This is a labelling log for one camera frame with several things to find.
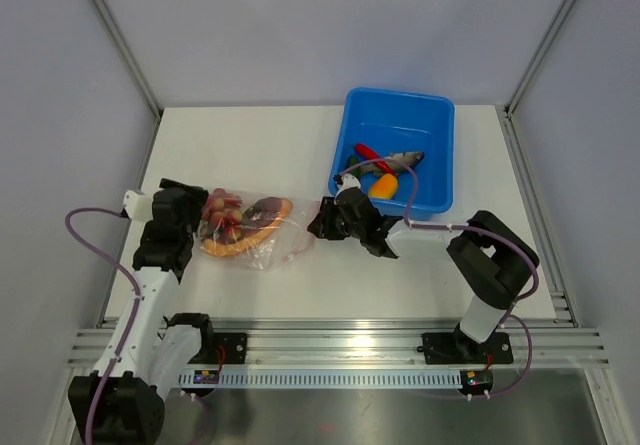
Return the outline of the orange toy fruit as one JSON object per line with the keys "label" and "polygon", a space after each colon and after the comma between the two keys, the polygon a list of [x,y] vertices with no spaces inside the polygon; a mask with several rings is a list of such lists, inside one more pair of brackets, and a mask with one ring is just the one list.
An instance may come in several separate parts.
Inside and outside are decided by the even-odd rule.
{"label": "orange toy fruit", "polygon": [[390,200],[398,190],[398,179],[393,174],[383,174],[368,190],[370,198]]}

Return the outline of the orange toy croissant bread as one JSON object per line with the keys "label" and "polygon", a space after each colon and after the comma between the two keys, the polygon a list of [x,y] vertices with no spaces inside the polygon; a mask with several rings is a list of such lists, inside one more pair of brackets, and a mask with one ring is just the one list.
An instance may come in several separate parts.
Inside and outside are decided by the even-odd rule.
{"label": "orange toy croissant bread", "polygon": [[264,197],[242,205],[243,219],[240,222],[242,237],[235,243],[221,243],[211,238],[199,240],[203,250],[217,258],[232,258],[256,248],[276,232],[293,211],[293,203],[283,197]]}

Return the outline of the clear zip top bag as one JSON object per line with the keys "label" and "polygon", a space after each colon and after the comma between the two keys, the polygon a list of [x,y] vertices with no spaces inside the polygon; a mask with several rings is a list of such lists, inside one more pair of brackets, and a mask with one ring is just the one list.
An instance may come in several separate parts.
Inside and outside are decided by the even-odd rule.
{"label": "clear zip top bag", "polygon": [[200,249],[237,266],[268,270],[309,251],[307,231],[320,203],[301,198],[215,188],[202,209]]}

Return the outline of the red toy chili pepper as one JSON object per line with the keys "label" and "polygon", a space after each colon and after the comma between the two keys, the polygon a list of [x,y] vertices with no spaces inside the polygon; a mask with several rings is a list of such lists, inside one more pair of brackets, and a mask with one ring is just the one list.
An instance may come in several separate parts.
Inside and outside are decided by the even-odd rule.
{"label": "red toy chili pepper", "polygon": [[[377,152],[375,152],[373,149],[371,149],[370,147],[362,143],[357,143],[354,146],[354,150],[357,155],[361,156],[365,160],[372,161],[373,159],[380,158],[380,155]],[[383,175],[387,173],[395,174],[395,172],[392,170],[390,165],[385,161],[378,161],[378,162],[372,161],[371,163],[365,164],[362,167],[360,167],[359,170],[361,174],[367,174],[367,173],[371,173],[374,175]]]}

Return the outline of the grey toy fish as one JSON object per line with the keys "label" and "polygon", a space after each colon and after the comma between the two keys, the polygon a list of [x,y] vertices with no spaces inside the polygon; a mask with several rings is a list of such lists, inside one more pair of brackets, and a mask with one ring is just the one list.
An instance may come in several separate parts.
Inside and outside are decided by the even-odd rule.
{"label": "grey toy fish", "polygon": [[382,176],[386,171],[398,175],[405,173],[407,168],[414,169],[424,158],[425,153],[422,151],[392,153],[385,158],[385,162],[366,164],[361,170],[362,174],[373,174],[376,177]]}

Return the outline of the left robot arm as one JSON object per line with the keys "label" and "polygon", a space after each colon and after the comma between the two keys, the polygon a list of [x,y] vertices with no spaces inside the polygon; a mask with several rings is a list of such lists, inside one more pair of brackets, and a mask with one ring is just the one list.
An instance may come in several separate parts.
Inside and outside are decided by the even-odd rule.
{"label": "left robot arm", "polygon": [[158,334],[164,310],[178,291],[194,247],[206,189],[169,179],[146,195],[125,193],[118,218],[143,224],[132,266],[80,236],[69,212],[65,225],[72,237],[113,265],[129,281],[131,293],[110,342],[92,370],[72,379],[68,399],[86,444],[153,444],[165,417],[165,400],[191,360],[208,361],[216,339],[204,315],[177,315]]}

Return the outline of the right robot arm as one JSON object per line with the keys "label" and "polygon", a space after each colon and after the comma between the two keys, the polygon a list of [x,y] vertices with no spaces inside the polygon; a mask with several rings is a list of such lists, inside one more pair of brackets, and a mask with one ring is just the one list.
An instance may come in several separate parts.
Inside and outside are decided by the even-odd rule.
{"label": "right robot arm", "polygon": [[507,365],[511,342],[499,327],[539,284],[539,258],[493,213],[480,210],[463,224],[419,222],[384,215],[357,188],[322,199],[307,227],[318,239],[353,238],[373,256],[422,261],[445,255],[472,292],[455,328],[426,332],[418,348],[428,365]]}

